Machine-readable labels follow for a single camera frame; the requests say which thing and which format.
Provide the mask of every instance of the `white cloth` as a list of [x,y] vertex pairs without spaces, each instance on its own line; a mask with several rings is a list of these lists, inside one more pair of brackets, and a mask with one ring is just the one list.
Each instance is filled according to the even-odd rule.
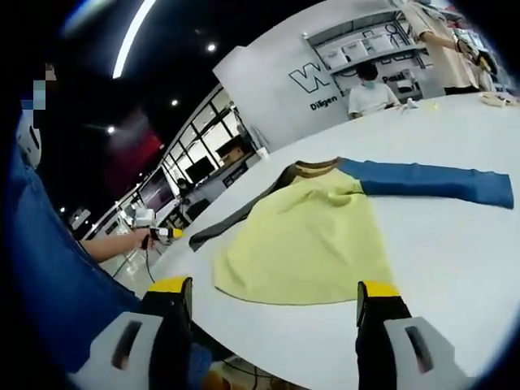
[[384,110],[388,104],[399,104],[394,92],[382,83],[376,83],[373,89],[358,85],[350,90],[349,114],[357,112],[363,116]]
[[[419,39],[421,34],[430,32],[439,38],[455,41],[445,19],[436,17],[439,14],[416,2],[408,2],[401,8],[403,15],[414,30],[414,36]],[[478,88],[475,75],[471,71],[466,58],[455,50],[443,46],[426,43],[433,67],[440,84],[444,88],[465,88],[473,85]]]

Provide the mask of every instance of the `black ceiling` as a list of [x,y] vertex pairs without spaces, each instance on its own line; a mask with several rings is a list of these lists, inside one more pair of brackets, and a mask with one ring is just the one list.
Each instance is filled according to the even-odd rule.
[[[102,182],[108,141],[103,128],[141,106],[168,144],[218,84],[212,69],[232,48],[247,46],[317,2],[157,0],[117,80],[111,78],[115,60],[142,0],[113,2],[79,34],[58,40],[50,51],[58,82],[47,93],[38,168],[54,205],[69,211],[85,206],[93,219],[101,216],[115,200]],[[206,52],[209,42],[218,46],[213,54]]]

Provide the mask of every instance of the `floor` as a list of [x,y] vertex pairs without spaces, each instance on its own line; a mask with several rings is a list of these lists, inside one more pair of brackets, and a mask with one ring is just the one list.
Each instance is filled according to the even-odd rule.
[[[148,252],[150,267],[159,259],[160,253],[165,250],[165,247],[158,245],[156,250]],[[124,258],[112,259],[107,264],[104,264],[103,268],[111,275],[114,275],[118,282],[132,290],[138,297],[143,297],[151,284],[150,276],[146,269],[145,252],[138,250],[128,255],[126,262],[124,260]],[[246,389],[255,388],[255,367],[244,359],[234,357],[228,359],[227,362],[216,362],[211,369],[218,372],[231,383],[243,386]],[[259,368],[257,368],[257,378],[256,390],[302,389],[277,379]]]

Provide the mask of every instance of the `white table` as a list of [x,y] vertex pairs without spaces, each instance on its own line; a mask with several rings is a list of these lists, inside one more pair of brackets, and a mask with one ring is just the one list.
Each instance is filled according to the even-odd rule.
[[[509,173],[520,194],[520,110],[480,103],[477,95],[440,97],[404,114],[386,110],[310,136],[256,164],[188,228],[216,223],[271,184],[296,160],[336,156]],[[454,199],[373,197],[396,285],[410,311],[456,349],[479,375],[504,347],[520,302],[520,206],[506,210]],[[356,302],[279,306],[240,301],[215,289],[212,259],[235,226],[198,252],[175,243],[154,267],[190,274],[193,319],[234,353],[313,390],[358,388]]]

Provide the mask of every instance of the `white wall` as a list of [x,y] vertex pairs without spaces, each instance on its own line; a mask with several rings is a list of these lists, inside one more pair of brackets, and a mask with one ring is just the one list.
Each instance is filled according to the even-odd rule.
[[[262,133],[272,151],[347,120],[332,79],[315,72],[306,91],[290,74],[308,63],[320,65],[302,39],[302,33],[339,24],[373,11],[389,8],[385,0],[327,0],[286,19],[247,47],[236,47],[214,69],[245,119]],[[328,107],[310,104],[336,96]]]

